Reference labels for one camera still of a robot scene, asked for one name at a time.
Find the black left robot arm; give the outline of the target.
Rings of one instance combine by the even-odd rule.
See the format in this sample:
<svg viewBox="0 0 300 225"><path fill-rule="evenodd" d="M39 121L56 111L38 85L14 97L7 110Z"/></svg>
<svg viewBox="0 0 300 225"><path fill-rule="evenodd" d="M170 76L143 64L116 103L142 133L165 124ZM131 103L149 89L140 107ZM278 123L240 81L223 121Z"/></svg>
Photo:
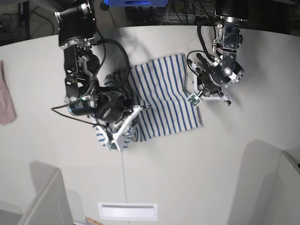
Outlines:
<svg viewBox="0 0 300 225"><path fill-rule="evenodd" d="M202 50L195 50L198 63L187 58L188 68L193 73L194 91L198 95L214 96L222 88L237 83L244 69L237 62L237 51L243 42L240 23L249 20L249 2L247 0L217 0L215 15L207 16L197 23L197 35ZM211 25L215 39L212 52L209 52L202 28Z"/></svg>

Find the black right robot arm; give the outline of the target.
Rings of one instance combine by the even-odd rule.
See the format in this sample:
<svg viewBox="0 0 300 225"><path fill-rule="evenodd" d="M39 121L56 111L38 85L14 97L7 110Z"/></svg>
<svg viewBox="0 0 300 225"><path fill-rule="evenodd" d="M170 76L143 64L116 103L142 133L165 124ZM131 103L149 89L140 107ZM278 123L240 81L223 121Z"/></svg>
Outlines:
<svg viewBox="0 0 300 225"><path fill-rule="evenodd" d="M66 9L55 12L59 23L59 46L64 53L66 97L64 106L74 116L91 116L105 123L115 123L132 112L133 104L120 92L129 77L129 58L116 40L97 38L97 24L92 1L76 0ZM102 87L97 78L103 61L92 47L111 44L124 57L121 80Z"/></svg>

